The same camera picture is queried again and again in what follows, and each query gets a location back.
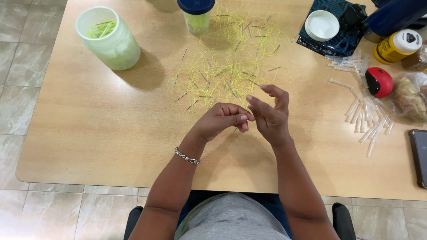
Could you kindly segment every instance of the translucent plastic jar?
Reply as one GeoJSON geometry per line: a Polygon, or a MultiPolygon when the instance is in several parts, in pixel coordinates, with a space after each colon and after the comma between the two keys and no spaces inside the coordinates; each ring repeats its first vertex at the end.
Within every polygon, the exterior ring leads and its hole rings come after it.
{"type": "Polygon", "coordinates": [[[178,6],[184,11],[184,19],[188,31],[195,35],[209,30],[211,9],[215,0],[177,0],[178,6]]]}
{"type": "Polygon", "coordinates": [[[95,6],[83,11],[76,21],[76,31],[83,44],[107,67],[125,70],[133,67],[141,55],[141,50],[126,22],[111,8],[95,6]],[[87,32],[105,20],[116,19],[114,30],[102,38],[89,38],[87,32]]]}

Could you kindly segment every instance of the silver chain bracelet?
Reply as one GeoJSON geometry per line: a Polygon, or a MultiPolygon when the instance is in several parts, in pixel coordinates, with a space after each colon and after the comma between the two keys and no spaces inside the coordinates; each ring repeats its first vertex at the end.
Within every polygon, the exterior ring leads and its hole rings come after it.
{"type": "Polygon", "coordinates": [[[186,155],[180,153],[178,151],[178,147],[175,148],[175,153],[178,154],[178,156],[182,157],[183,159],[185,159],[186,161],[189,161],[190,163],[194,163],[194,164],[200,164],[200,160],[196,160],[196,159],[191,159],[189,157],[187,157],[186,155]]]}

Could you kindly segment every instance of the smartphone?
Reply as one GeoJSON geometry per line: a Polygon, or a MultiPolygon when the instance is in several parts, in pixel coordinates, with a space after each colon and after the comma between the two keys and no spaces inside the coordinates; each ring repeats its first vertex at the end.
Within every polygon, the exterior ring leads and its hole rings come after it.
{"type": "Polygon", "coordinates": [[[409,130],[418,186],[427,188],[427,131],[409,130]]]}

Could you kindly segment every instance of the gray shirt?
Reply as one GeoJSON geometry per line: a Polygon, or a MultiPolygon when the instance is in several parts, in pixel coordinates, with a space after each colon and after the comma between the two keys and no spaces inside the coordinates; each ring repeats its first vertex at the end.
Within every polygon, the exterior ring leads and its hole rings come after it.
{"type": "Polygon", "coordinates": [[[220,194],[198,204],[176,229],[178,239],[290,240],[270,211],[241,193],[220,194]]]}

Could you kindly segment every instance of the hand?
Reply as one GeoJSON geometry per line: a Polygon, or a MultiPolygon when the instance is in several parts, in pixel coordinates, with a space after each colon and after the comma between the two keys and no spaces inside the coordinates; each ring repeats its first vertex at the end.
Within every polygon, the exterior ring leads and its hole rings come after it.
{"type": "Polygon", "coordinates": [[[270,97],[275,97],[276,106],[273,108],[258,98],[247,95],[246,100],[250,103],[248,108],[255,117],[258,131],[271,146],[284,146],[291,139],[288,129],[289,93],[274,85],[262,85],[261,89],[270,97]]]}
{"type": "Polygon", "coordinates": [[[207,143],[231,126],[239,127],[241,132],[248,131],[248,120],[255,121],[255,118],[244,108],[232,103],[219,102],[194,124],[190,132],[207,143]]]}

